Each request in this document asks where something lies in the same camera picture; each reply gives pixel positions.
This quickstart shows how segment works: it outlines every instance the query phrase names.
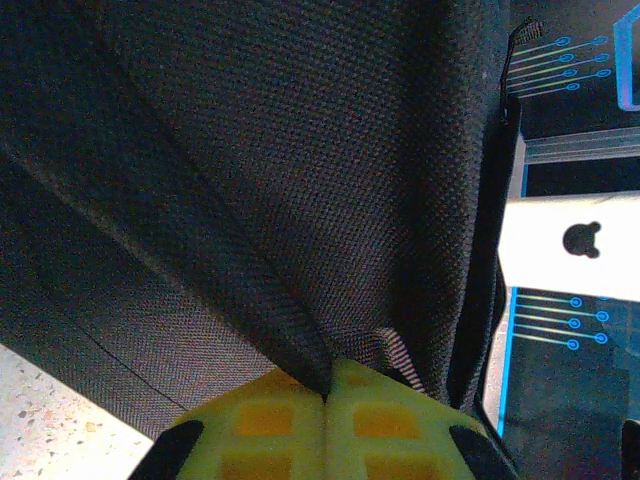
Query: yellow object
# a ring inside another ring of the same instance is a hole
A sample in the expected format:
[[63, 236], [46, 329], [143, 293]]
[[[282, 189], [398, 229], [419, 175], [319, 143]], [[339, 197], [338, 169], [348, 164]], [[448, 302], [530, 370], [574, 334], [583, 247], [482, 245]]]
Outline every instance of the yellow object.
[[178, 478], [472, 480], [449, 434], [480, 424], [356, 362], [338, 360], [326, 404], [281, 370], [188, 412], [204, 431]]

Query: blue circle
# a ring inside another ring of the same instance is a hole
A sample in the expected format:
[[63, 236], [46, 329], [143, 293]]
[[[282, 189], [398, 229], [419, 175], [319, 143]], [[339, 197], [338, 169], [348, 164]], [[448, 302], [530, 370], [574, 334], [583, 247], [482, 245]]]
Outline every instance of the blue circle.
[[600, 310], [596, 313], [596, 320], [598, 320], [599, 322], [606, 322], [607, 320], [609, 320], [609, 314], [604, 310]]
[[604, 45], [609, 41], [609, 37], [606, 35], [599, 35], [593, 40], [591, 40], [591, 45]]
[[609, 341], [609, 337], [607, 337], [607, 335], [604, 333], [596, 333], [593, 338], [595, 339], [596, 343], [599, 343], [600, 345], [604, 345]]
[[558, 40], [556, 40], [553, 43], [555, 43], [556, 46], [558, 46], [558, 47], [564, 47], [565, 45], [569, 45], [571, 43], [571, 38], [570, 37], [560, 37]]

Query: black bear silhouette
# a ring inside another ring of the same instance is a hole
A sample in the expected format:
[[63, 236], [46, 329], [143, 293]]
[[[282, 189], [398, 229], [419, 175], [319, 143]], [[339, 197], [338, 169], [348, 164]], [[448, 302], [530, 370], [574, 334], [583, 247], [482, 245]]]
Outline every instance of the black bear silhouette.
[[596, 232], [600, 231], [598, 222], [589, 225], [576, 224], [565, 232], [562, 243], [565, 250], [571, 255], [586, 255], [589, 258], [598, 258], [600, 252], [595, 246]]

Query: dark gray woven fabric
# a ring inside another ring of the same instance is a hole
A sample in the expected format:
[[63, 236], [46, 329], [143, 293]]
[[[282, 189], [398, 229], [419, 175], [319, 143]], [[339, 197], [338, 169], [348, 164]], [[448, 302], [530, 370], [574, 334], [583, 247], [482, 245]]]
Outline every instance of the dark gray woven fabric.
[[372, 329], [398, 322], [446, 400], [507, 12], [378, 3], [107, 1], [101, 19], [333, 350], [375, 366]]
[[273, 368], [26, 172], [2, 167], [3, 344], [151, 437]]

